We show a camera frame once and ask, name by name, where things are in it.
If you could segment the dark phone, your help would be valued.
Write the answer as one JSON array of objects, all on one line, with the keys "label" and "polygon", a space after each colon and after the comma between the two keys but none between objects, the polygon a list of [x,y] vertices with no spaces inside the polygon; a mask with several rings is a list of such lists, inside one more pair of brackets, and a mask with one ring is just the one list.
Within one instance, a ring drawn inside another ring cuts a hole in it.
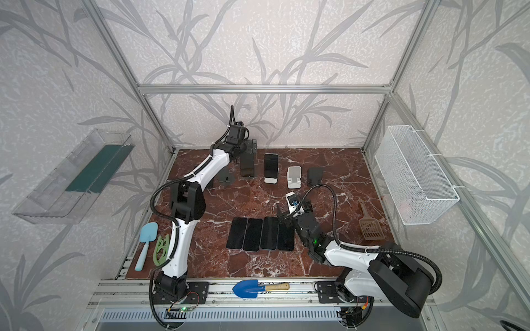
[{"label": "dark phone", "polygon": [[292,252],[295,248],[295,228],[284,222],[279,223],[277,234],[277,249]]}]

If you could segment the blue-edged phone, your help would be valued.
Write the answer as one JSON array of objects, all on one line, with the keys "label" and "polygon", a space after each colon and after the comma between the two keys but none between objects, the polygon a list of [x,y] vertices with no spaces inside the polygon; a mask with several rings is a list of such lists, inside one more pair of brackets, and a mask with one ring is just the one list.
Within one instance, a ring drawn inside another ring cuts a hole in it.
[{"label": "blue-edged phone", "polygon": [[262,224],[260,248],[263,250],[276,250],[279,230],[277,217],[265,217]]}]

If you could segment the purple-edged phone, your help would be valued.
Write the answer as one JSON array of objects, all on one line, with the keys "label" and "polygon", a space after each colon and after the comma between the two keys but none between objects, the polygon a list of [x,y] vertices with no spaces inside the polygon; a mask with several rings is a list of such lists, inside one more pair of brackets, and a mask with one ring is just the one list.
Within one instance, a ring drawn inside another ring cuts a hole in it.
[{"label": "purple-edged phone", "polygon": [[263,219],[250,218],[247,222],[243,250],[257,252],[260,249]]}]

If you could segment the pink-edged phone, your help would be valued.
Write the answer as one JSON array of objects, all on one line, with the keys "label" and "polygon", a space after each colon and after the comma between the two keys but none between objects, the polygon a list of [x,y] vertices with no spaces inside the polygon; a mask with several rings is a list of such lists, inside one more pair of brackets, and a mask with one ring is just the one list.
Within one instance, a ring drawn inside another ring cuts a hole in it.
[{"label": "pink-edged phone", "polygon": [[226,248],[232,250],[242,249],[247,230],[247,223],[248,219],[245,217],[236,217],[233,219],[230,225]]}]

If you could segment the black folding stand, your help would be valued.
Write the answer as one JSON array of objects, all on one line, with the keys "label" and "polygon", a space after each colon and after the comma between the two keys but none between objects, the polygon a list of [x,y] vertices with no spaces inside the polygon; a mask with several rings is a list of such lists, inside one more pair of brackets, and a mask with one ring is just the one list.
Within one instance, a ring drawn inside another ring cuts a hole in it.
[{"label": "black folding stand", "polygon": [[307,185],[308,187],[313,187],[322,184],[322,179],[324,176],[324,171],[320,167],[311,167],[307,171]]}]

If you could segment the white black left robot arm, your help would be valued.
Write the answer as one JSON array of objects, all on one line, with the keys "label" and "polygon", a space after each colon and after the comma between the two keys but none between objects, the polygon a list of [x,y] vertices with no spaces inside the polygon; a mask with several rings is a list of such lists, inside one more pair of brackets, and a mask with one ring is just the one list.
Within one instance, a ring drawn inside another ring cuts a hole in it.
[{"label": "white black left robot arm", "polygon": [[[152,213],[172,223],[168,256],[155,281],[160,290],[175,297],[186,294],[190,243],[194,229],[206,211],[204,189],[219,171],[246,151],[248,136],[249,130],[241,121],[229,125],[222,138],[211,146],[203,162],[181,179],[159,187],[151,197]],[[157,196],[166,188],[172,190],[171,213],[168,215],[155,206]]]}]

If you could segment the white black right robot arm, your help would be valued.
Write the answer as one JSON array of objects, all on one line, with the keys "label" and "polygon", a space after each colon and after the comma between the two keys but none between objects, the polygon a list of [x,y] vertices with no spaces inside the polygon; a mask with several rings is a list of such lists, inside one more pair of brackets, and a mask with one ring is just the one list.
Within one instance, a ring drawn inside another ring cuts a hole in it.
[{"label": "white black right robot arm", "polygon": [[432,260],[397,244],[338,244],[322,231],[311,211],[277,210],[277,216],[280,223],[295,228],[310,258],[343,269],[335,287],[344,302],[358,297],[387,299],[400,312],[418,318],[427,297],[441,287],[442,273]]}]

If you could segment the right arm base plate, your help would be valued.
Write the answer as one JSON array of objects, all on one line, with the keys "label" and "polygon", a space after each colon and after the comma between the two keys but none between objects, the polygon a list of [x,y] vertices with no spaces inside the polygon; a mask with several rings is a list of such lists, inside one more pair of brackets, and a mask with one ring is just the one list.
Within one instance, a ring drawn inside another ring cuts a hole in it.
[{"label": "right arm base plate", "polygon": [[353,304],[354,306],[363,306],[367,304],[370,306],[373,299],[368,296],[356,297],[346,290],[342,285],[337,288],[335,281],[317,281],[314,285],[314,290],[318,296],[318,302],[325,303],[344,303]]}]

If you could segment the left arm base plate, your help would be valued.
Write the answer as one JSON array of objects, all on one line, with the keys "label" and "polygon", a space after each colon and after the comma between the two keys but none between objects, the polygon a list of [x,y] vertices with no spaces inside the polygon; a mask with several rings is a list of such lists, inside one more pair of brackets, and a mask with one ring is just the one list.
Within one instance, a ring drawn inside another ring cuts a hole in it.
[{"label": "left arm base plate", "polygon": [[171,303],[176,304],[189,304],[189,305],[204,305],[208,296],[208,290],[210,283],[207,281],[192,281],[187,283],[187,288],[184,292],[184,297],[177,300],[174,296],[159,290],[155,287],[155,293],[153,295],[154,305],[169,305]]}]

